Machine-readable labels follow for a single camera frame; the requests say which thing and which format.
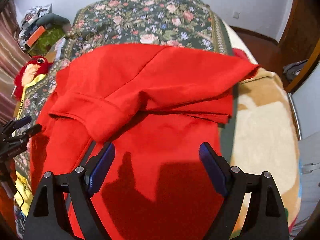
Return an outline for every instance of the wall outlet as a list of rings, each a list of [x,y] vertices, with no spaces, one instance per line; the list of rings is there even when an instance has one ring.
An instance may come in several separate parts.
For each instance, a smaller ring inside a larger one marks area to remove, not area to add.
[[[240,15],[240,13],[234,11],[232,17],[235,18],[235,19],[239,19],[239,15]]]

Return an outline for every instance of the baseboard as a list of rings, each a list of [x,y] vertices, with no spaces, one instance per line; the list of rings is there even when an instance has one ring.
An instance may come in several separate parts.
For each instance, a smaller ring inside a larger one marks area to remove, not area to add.
[[[239,28],[239,27],[235,27],[235,26],[230,26],[235,32],[240,32],[240,33],[245,33],[245,34],[248,34],[248,35],[252,35],[252,36],[255,36],[255,37],[258,37],[260,39],[264,39],[266,41],[271,41],[273,44],[275,44],[276,46],[278,45],[278,42],[271,38],[271,37],[268,37],[266,35],[263,35],[261,33],[256,33],[256,32],[253,32],[253,31],[250,31],[250,30],[247,30],[247,29],[243,29],[243,28]]]

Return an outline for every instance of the pink striped curtain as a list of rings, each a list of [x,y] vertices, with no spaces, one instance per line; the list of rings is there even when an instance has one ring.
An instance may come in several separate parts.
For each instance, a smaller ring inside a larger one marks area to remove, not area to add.
[[[0,123],[13,118],[17,101],[12,99],[13,80],[21,67],[30,60],[17,44],[20,28],[16,19],[13,0],[10,0],[0,15]]]

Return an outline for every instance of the plush toy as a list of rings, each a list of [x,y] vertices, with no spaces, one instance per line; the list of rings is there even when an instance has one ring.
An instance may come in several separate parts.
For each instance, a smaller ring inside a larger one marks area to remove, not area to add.
[[[46,58],[42,56],[33,56],[20,70],[19,74],[14,79],[16,89],[14,95],[18,101],[21,101],[23,88],[26,84],[30,83],[37,75],[47,74],[49,63]]]

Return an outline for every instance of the floral bedspread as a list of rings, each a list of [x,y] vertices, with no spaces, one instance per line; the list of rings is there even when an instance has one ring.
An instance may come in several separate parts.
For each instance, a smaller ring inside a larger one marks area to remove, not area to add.
[[[120,43],[145,43],[203,49],[232,55],[224,24],[201,0],[103,0],[80,9],[66,36],[60,60],[48,75],[26,90],[20,118],[35,124],[50,93],[55,75],[73,59],[91,50]],[[30,183],[29,152],[15,157],[17,171]]]

